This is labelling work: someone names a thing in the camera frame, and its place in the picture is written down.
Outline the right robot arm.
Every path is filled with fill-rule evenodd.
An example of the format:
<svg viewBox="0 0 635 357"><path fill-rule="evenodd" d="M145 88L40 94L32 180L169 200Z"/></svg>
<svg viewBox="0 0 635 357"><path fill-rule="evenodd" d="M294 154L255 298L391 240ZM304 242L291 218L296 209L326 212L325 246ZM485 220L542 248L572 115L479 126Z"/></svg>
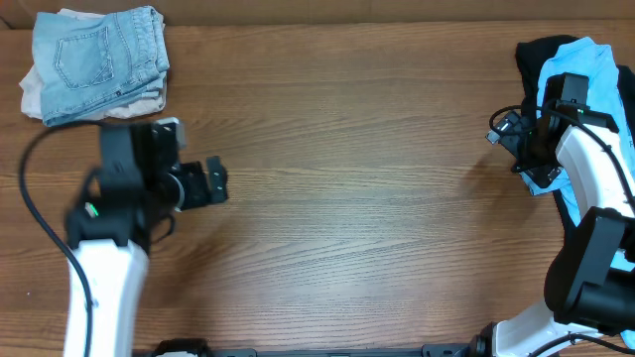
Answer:
<svg viewBox="0 0 635 357"><path fill-rule="evenodd" d="M541 187L568 174L581 222L548 269L543 299L489 324L460 356L555 356L634 327L634 275L611 266L618 253L634 259L634 180L613 117L586 103L588 85L586 76L558 74L537 120L514 106L490 117L487 139L515 157L513 172Z"/></svg>

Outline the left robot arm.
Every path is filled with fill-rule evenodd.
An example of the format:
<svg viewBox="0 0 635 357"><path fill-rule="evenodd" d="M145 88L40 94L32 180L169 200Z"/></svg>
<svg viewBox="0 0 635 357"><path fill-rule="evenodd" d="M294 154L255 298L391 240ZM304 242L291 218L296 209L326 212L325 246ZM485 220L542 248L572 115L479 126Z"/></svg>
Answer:
<svg viewBox="0 0 635 357"><path fill-rule="evenodd" d="M65 217L70 298L66 356L129 356L136 311L148 273L152 232L177 211L222 203L227 171L218 157L181 163L182 123L113 125L99 133L101 166Z"/></svg>

